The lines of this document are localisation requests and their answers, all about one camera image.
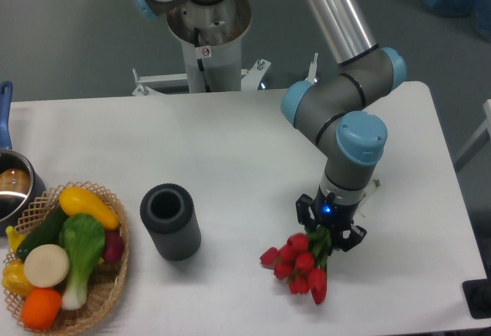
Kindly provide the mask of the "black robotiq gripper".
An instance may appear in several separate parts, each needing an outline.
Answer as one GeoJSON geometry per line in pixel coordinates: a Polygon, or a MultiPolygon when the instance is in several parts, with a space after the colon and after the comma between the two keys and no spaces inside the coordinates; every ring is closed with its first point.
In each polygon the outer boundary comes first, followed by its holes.
{"type": "Polygon", "coordinates": [[[318,224],[324,226],[331,233],[333,250],[348,252],[367,235],[365,228],[354,224],[354,214],[363,194],[363,189],[346,190],[336,186],[324,174],[314,200],[306,194],[297,199],[295,208],[298,223],[306,232],[314,232],[318,224]]]}

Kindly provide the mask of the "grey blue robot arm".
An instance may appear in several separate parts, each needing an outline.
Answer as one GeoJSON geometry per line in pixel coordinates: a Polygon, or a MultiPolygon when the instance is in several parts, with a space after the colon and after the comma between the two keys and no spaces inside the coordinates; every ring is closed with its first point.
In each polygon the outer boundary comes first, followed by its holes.
{"type": "MultiPolygon", "coordinates": [[[[132,0],[148,18],[166,16],[181,42],[192,93],[242,91],[241,39],[252,13],[247,0],[132,0]]],[[[296,203],[308,232],[325,229],[330,250],[348,251],[365,237],[354,224],[374,168],[387,141],[384,122],[366,112],[399,87],[407,76],[404,59],[382,48],[355,0],[308,0],[339,66],[327,84],[294,83],[281,102],[285,119],[327,158],[315,197],[296,203]]]]}

